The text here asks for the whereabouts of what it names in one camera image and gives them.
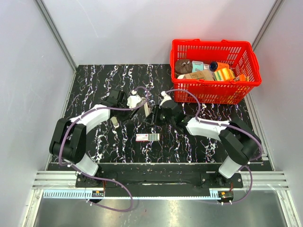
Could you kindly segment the beige stapler magazine piece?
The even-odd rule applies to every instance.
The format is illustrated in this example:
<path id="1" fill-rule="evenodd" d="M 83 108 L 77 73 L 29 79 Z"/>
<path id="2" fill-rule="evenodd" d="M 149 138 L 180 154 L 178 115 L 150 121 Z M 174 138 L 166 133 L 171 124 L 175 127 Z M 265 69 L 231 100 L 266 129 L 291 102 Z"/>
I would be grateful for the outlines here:
<path id="1" fill-rule="evenodd" d="M 118 120 L 117 120 L 116 117 L 112 117 L 111 118 L 111 122 L 112 122 L 114 128 L 118 128 L 119 127 L 119 122 L 118 122 Z"/>

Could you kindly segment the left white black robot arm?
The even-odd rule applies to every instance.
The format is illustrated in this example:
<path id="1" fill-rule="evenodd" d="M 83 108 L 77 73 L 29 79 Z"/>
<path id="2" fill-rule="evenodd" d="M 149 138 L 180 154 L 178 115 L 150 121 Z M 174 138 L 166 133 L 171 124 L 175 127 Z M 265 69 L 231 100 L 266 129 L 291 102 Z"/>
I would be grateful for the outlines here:
<path id="1" fill-rule="evenodd" d="M 101 185 L 102 168 L 86 154 L 87 134 L 99 124 L 116 119 L 123 122 L 131 119 L 144 105 L 146 98 L 136 91 L 127 96 L 124 91 L 111 90 L 109 95 L 85 113 L 71 118 L 61 118 L 49 146 L 49 152 L 59 159 L 59 163 L 71 165 L 86 176 L 86 182 L 92 187 Z"/>

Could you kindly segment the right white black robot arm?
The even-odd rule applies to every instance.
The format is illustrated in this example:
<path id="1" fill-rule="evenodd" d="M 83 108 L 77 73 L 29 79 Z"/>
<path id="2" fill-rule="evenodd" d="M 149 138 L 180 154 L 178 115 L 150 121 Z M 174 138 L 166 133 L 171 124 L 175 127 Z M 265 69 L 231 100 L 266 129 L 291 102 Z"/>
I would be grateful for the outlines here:
<path id="1" fill-rule="evenodd" d="M 248 164 L 258 151 L 262 152 L 260 139 L 240 118 L 212 121 L 185 114 L 178 105 L 156 105 L 144 121 L 157 126 L 170 124 L 180 133 L 220 141 L 227 152 L 227 158 L 215 176 L 220 187 L 228 186 L 232 176 Z"/>

